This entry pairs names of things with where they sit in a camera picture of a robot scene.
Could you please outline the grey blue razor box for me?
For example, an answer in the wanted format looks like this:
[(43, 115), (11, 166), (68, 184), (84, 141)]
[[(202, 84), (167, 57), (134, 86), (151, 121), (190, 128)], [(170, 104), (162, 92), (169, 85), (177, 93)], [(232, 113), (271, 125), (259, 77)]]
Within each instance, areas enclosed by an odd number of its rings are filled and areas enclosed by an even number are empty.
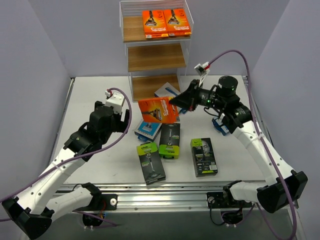
[(177, 90), (173, 85), (169, 82), (166, 82), (162, 87), (154, 92), (155, 97), (176, 97), (180, 94), (180, 91)]

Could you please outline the blue Harry's box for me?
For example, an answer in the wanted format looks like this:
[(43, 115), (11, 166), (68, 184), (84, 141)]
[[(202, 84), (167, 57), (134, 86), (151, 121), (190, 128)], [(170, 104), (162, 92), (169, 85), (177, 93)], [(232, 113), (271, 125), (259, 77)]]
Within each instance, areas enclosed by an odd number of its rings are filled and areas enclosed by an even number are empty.
[(214, 128), (218, 132), (220, 132), (223, 136), (226, 136), (230, 133), (228, 128), (222, 123), (222, 121), (218, 117), (213, 117), (212, 123), (213, 123)]
[(145, 122), (141, 120), (135, 128), (134, 133), (137, 135), (137, 138), (144, 143), (153, 142), (156, 139), (161, 126), (161, 123)]

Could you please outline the narrow orange Fusion5 razor box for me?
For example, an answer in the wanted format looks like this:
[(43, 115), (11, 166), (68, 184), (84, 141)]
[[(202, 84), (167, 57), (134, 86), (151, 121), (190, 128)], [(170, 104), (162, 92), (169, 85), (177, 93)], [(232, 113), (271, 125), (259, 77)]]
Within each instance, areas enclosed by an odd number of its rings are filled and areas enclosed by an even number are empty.
[(144, 122), (173, 124), (180, 121), (179, 111), (170, 104), (173, 97), (153, 97), (138, 101), (138, 106)]

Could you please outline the large orange Fusion5 razor box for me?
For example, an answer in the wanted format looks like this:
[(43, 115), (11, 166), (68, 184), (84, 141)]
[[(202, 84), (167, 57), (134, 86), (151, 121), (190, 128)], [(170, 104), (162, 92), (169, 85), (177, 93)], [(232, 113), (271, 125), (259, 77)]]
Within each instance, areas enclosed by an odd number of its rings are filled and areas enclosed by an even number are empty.
[(146, 39), (168, 38), (166, 19), (163, 10), (142, 11), (143, 31)]

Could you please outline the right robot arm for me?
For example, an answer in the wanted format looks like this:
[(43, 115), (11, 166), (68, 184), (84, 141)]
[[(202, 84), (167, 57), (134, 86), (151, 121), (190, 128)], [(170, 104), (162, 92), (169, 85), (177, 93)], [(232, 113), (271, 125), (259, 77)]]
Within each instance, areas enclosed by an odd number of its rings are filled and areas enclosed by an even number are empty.
[(262, 134), (251, 110), (236, 94), (237, 86), (238, 80), (233, 76), (220, 77), (210, 90), (204, 89), (199, 79), (194, 79), (187, 90), (169, 102), (190, 112), (197, 106), (214, 109), (222, 124), (242, 143), (262, 172), (264, 185), (235, 180), (224, 186), (223, 203), (232, 207), (239, 201), (254, 202), (268, 213), (274, 213), (300, 198), (308, 177), (286, 163)]

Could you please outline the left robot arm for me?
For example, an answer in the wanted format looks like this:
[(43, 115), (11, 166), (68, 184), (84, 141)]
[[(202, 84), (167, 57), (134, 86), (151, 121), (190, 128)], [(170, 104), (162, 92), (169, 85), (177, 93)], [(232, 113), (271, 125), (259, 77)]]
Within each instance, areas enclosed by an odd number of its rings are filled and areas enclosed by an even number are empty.
[(0, 201), (9, 218), (29, 239), (42, 236), (63, 215), (82, 207), (95, 210), (100, 206), (102, 193), (90, 182), (59, 197), (53, 195), (93, 155), (115, 145), (105, 145), (113, 133), (121, 133), (123, 138), (128, 132), (132, 108), (122, 108), (122, 103), (97, 101), (89, 120), (70, 135), (40, 176)]

